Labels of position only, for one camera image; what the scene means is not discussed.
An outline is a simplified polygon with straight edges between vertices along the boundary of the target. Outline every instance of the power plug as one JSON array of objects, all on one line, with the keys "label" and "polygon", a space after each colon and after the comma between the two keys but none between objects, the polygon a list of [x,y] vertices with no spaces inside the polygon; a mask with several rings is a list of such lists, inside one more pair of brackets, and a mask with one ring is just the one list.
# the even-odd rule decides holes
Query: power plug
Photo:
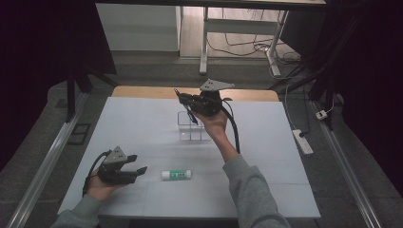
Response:
[{"label": "power plug", "polygon": [[324,110],[321,110],[319,112],[317,112],[317,118],[320,120],[323,120],[327,117],[327,114]]}]

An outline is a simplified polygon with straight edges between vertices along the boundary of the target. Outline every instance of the white power strip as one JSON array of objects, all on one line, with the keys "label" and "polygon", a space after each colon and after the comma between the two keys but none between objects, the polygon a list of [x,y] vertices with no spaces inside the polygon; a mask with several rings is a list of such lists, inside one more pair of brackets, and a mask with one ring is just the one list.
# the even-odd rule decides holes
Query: white power strip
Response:
[{"label": "white power strip", "polygon": [[301,133],[301,130],[293,130],[294,138],[296,138],[296,141],[298,143],[299,148],[301,148],[302,153],[304,155],[311,155],[314,153],[312,150],[311,146],[308,144],[308,141],[306,141],[305,137],[300,137],[299,134]]}]

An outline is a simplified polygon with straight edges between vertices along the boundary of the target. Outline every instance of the table leg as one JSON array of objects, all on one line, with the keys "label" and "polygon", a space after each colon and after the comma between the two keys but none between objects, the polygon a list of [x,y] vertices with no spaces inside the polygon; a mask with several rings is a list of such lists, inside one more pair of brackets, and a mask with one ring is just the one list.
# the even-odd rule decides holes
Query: table leg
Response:
[{"label": "table leg", "polygon": [[272,45],[270,46],[269,49],[266,49],[266,56],[267,59],[269,60],[270,63],[270,68],[272,69],[273,76],[279,77],[281,76],[279,70],[278,70],[278,65],[275,59],[275,51],[276,51],[276,45],[278,43],[279,36],[281,35],[282,27],[284,26],[285,18],[287,17],[288,11],[284,11],[283,14],[281,15],[279,21],[278,21],[278,26],[276,28],[276,32],[273,36],[273,42]]},{"label": "table leg", "polygon": [[201,41],[201,68],[200,75],[207,73],[207,30],[208,30],[208,8],[204,8],[202,41]]}]

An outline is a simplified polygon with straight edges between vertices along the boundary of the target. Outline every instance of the gray sleeve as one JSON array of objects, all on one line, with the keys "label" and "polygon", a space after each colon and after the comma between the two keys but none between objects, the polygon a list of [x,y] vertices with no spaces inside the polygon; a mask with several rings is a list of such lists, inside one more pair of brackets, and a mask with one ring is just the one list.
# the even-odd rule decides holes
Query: gray sleeve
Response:
[{"label": "gray sleeve", "polygon": [[279,212],[266,179],[256,166],[250,167],[242,155],[227,162],[223,170],[237,206],[240,228],[290,227]]},{"label": "gray sleeve", "polygon": [[51,228],[74,227],[89,228],[98,225],[98,211],[102,203],[97,199],[84,195],[73,210],[66,210],[51,225]]}]

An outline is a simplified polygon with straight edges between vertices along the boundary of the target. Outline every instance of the right hand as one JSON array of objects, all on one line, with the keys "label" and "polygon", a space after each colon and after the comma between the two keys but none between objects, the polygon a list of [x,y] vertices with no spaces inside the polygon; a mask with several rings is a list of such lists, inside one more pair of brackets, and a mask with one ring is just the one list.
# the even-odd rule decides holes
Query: right hand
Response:
[{"label": "right hand", "polygon": [[213,140],[221,135],[225,135],[228,118],[222,111],[211,117],[204,116],[198,112],[193,112],[193,114],[204,123],[205,131]]}]

